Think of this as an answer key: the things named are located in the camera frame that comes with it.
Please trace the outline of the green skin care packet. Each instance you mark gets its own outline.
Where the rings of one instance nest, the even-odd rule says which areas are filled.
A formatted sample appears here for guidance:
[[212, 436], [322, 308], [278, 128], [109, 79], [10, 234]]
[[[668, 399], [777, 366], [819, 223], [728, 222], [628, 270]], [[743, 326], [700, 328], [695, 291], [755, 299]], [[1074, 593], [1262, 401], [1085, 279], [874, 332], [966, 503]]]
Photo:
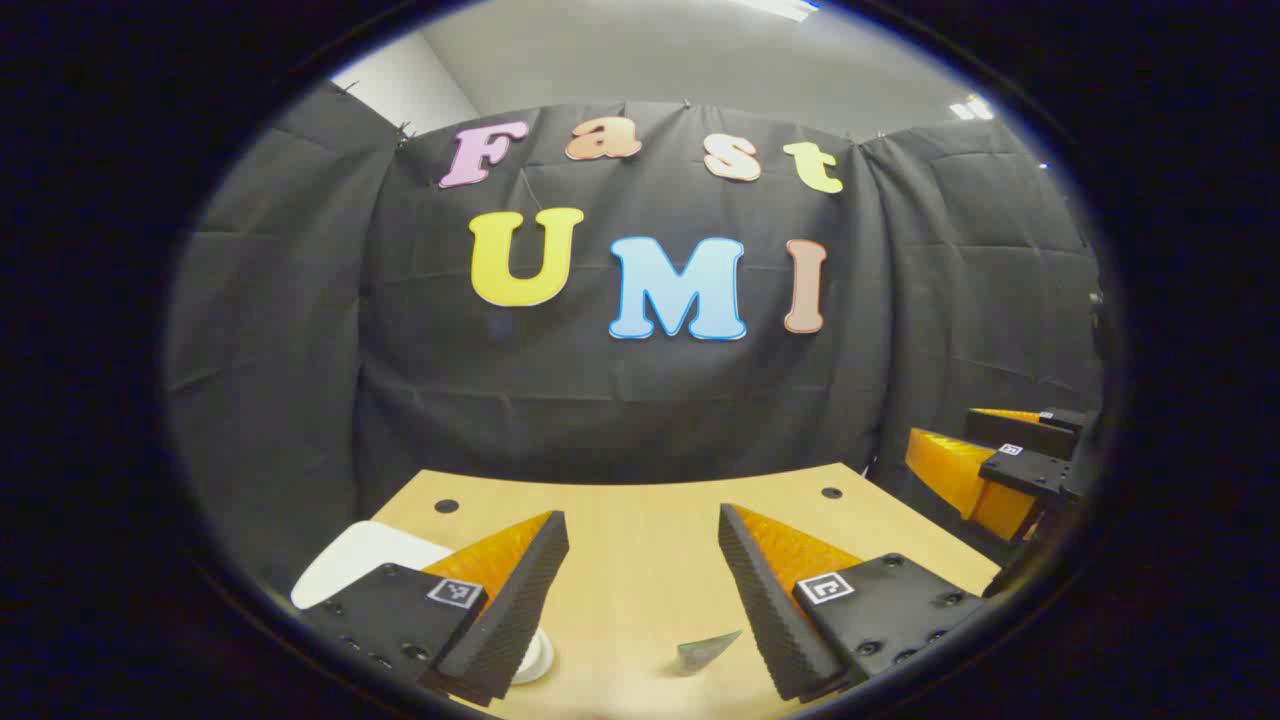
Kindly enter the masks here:
[[677, 644], [672, 673], [677, 676], [691, 676], [700, 673], [714, 662], [741, 634], [741, 630], [735, 630], [701, 641]]

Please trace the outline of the black backdrop cloth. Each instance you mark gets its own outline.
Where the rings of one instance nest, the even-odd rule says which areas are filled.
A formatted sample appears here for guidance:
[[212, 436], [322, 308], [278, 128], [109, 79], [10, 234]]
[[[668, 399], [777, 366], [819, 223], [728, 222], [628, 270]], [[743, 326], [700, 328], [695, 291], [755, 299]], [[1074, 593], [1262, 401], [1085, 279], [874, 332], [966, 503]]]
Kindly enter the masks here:
[[328, 86], [187, 238], [165, 387], [193, 496], [284, 594], [422, 469], [648, 484], [905, 468], [972, 407], [1088, 411], [1094, 232], [997, 122], [865, 143], [673, 102], [559, 105], [476, 184]]

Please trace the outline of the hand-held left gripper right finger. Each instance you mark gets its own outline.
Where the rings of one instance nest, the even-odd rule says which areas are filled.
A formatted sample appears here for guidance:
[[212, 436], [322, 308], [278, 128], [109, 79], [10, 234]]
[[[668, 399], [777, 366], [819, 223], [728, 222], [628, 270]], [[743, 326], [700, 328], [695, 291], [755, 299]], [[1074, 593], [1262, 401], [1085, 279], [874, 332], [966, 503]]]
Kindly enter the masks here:
[[986, 603], [902, 553], [859, 559], [737, 503], [719, 506], [718, 543], [782, 700], [860, 685]]

